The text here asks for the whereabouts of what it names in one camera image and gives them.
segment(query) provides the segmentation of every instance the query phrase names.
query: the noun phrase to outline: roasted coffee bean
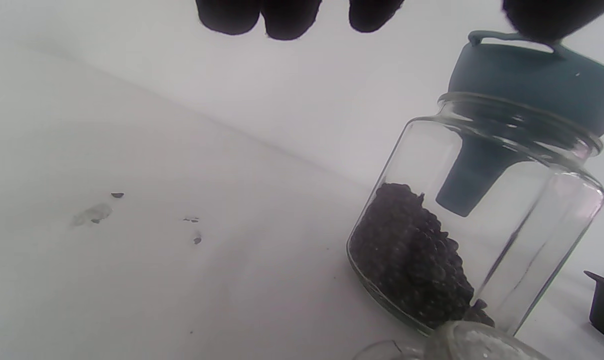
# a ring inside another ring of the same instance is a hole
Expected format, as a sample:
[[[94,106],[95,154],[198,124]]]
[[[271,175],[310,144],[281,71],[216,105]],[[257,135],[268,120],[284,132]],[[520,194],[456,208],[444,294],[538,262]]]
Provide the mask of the roasted coffee bean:
[[[362,275],[402,312],[429,328],[472,319],[494,326],[464,274],[459,244],[423,208],[425,195],[406,184],[382,184],[349,241]]]

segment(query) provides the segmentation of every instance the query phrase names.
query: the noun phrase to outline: gloved finger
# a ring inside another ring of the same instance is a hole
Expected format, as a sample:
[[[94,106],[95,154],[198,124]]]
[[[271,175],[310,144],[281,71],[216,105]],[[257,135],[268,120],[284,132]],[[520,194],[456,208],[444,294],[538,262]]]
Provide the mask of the gloved finger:
[[[350,0],[348,21],[362,33],[372,33],[393,18],[404,0]]]
[[[322,0],[262,0],[266,34],[277,40],[297,39],[316,22]]]
[[[503,0],[513,27],[541,43],[556,43],[604,14],[604,0]]]
[[[260,18],[261,0],[195,0],[202,24],[228,35],[253,29]]]

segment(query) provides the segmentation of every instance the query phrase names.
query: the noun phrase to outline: teal jar lid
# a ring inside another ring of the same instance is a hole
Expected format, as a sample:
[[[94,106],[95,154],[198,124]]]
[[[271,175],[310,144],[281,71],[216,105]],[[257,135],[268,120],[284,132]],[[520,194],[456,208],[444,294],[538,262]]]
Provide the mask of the teal jar lid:
[[[604,134],[604,65],[560,44],[551,52],[484,39],[528,41],[519,34],[476,30],[460,53],[449,92],[508,100],[560,116],[600,137]]]

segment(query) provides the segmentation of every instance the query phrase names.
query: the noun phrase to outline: fingertip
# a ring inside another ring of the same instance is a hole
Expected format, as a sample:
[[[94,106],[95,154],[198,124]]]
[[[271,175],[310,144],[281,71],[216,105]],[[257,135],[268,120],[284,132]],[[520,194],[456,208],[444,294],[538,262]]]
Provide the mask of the fingertip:
[[[261,14],[272,39],[300,38],[316,22],[321,0],[263,0]]]
[[[520,34],[551,44],[604,14],[604,0],[503,0],[502,9]]]
[[[404,0],[350,0],[348,22],[361,33],[372,33],[384,26]]]
[[[260,18],[260,0],[195,0],[195,3],[202,25],[222,34],[245,34]]]

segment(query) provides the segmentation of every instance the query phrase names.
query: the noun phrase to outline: dark coffee bean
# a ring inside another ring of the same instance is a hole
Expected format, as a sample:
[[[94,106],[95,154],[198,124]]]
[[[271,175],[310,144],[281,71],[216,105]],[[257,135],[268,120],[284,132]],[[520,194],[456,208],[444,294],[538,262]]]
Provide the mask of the dark coffee bean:
[[[481,298],[477,299],[477,301],[473,305],[473,307],[478,310],[487,309],[487,306],[487,303],[485,303],[485,301]]]
[[[458,243],[437,216],[422,207],[424,194],[384,183],[375,191],[348,243],[355,266],[402,312],[432,329],[467,315],[490,324],[464,274]]]

